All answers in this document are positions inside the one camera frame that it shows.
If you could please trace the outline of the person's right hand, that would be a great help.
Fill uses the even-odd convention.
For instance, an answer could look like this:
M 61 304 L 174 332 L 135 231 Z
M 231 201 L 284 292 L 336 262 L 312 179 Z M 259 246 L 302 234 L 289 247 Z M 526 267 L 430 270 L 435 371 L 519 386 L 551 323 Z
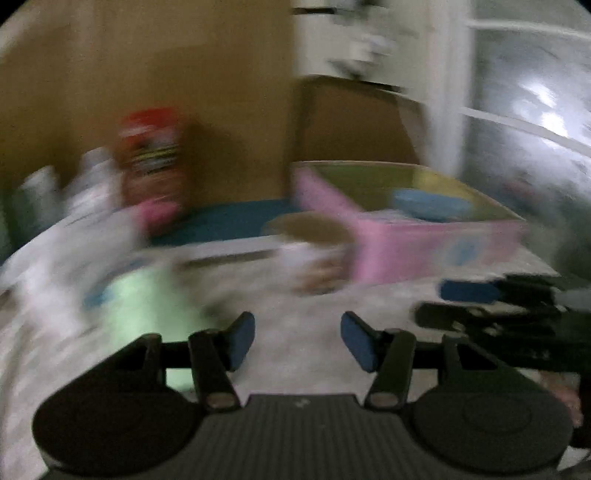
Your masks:
M 565 380 L 562 374 L 556 372 L 540 372 L 541 384 L 548 389 L 569 411 L 573 426 L 579 428 L 583 424 L 581 400 L 578 393 Z

